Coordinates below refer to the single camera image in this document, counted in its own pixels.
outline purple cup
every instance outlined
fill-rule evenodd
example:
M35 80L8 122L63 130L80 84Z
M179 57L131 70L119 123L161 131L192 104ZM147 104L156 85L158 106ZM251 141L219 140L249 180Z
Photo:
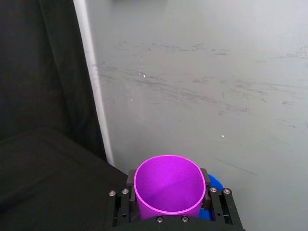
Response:
M205 180L193 161L160 155L139 166L134 188L141 219L159 215L197 217L205 195Z

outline black fabric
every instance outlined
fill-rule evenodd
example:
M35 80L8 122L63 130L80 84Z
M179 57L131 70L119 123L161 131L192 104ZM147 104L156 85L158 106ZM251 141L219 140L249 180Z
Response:
M0 140L53 128L106 159L72 0L0 7Z
M1 231L101 231L106 198L126 175L58 132L0 142Z

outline white panel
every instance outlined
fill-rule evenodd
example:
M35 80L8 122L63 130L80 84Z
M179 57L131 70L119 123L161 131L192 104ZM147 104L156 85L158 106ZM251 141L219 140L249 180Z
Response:
M247 230L308 230L307 2L87 5L115 166L184 155Z

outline white edge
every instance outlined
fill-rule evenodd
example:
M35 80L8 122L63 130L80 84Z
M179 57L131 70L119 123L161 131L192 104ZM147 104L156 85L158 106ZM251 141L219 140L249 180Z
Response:
M101 127L103 143L105 147L106 157L109 164L115 166L112 155L111 144L108 134L107 121L103 105L103 96L99 81L99 73L96 68L96 58L93 47L92 34L89 24L88 10L86 0L74 0L75 10L78 18L79 28L82 37L83 48L85 51L87 66L89 70L93 95L96 105L97 116Z

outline blue object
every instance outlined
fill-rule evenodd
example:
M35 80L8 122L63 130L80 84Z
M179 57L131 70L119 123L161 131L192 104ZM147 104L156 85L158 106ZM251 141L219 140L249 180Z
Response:
M211 174L209 174L208 176L211 180L210 187L215 187L218 190L222 190L224 188L223 184L216 177L212 176ZM208 210L205 210L204 208L201 208L199 218L211 220L210 212Z

